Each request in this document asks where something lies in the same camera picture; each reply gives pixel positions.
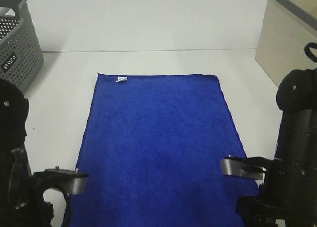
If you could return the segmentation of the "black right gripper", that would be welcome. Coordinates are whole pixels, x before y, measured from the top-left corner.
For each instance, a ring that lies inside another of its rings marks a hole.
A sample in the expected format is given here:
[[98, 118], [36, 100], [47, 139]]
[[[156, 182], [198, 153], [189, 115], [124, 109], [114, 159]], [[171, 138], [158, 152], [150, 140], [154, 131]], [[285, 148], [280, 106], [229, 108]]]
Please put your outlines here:
[[240, 196], [236, 213], [246, 227], [287, 227], [317, 224], [317, 170], [280, 160], [243, 158], [247, 170], [265, 168], [264, 183], [256, 196]]

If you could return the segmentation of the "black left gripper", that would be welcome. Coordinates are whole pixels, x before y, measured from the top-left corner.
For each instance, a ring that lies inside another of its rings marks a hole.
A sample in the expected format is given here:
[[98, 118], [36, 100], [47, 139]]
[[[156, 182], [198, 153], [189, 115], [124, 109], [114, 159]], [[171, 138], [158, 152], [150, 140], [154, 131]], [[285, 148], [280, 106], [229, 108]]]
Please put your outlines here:
[[54, 207], [44, 200], [44, 192], [56, 189], [66, 203], [63, 227], [72, 218], [71, 171], [7, 171], [0, 174], [0, 225], [2, 227], [50, 227]]

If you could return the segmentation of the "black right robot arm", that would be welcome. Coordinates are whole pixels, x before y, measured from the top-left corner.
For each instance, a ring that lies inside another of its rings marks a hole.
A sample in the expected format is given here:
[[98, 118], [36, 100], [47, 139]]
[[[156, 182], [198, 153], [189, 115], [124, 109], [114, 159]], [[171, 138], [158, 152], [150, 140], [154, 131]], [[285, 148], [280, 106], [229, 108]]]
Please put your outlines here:
[[317, 224], [317, 71], [292, 70], [281, 81], [276, 102], [282, 111], [272, 160], [243, 158], [244, 171], [264, 174], [256, 196], [239, 197], [236, 212], [247, 227]]

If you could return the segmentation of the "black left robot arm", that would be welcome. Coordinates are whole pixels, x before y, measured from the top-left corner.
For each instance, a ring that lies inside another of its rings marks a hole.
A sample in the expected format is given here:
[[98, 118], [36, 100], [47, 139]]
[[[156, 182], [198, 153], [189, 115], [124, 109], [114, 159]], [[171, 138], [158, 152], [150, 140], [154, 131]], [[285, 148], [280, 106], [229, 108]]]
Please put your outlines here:
[[49, 227], [53, 205], [44, 201], [50, 188], [66, 202], [67, 227], [71, 220], [70, 198], [61, 183], [70, 175], [57, 170], [31, 173], [25, 148], [25, 122], [29, 101], [11, 82], [0, 81], [0, 225], [2, 227]]

